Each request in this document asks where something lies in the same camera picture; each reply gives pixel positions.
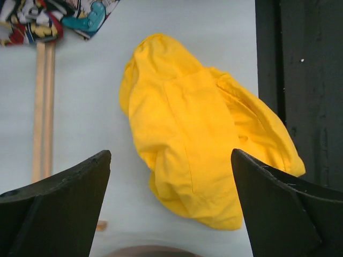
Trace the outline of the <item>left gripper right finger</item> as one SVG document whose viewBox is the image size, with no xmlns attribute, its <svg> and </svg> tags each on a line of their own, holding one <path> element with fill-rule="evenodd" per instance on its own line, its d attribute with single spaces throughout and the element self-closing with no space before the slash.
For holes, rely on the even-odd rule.
<svg viewBox="0 0 343 257">
<path fill-rule="evenodd" d="M 342 256 L 342 192 L 240 149 L 232 151 L 231 162 L 254 256 Z"/>
</svg>

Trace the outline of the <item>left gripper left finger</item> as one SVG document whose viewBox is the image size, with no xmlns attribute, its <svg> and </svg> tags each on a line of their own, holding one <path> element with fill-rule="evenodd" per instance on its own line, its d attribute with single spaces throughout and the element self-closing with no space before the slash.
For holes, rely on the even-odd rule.
<svg viewBox="0 0 343 257">
<path fill-rule="evenodd" d="M 89 256 L 110 176 L 102 150 L 1 194 L 1 256 Z"/>
</svg>

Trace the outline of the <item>yellow shorts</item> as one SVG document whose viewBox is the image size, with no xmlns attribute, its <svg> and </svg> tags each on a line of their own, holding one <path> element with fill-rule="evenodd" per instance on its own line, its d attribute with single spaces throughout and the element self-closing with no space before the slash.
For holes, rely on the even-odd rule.
<svg viewBox="0 0 343 257">
<path fill-rule="evenodd" d="M 153 34 L 133 51 L 119 92 L 149 187 L 174 214 L 237 230 L 243 214 L 231 154 L 241 149 L 290 175 L 305 165 L 280 118 L 229 73 Z"/>
</svg>

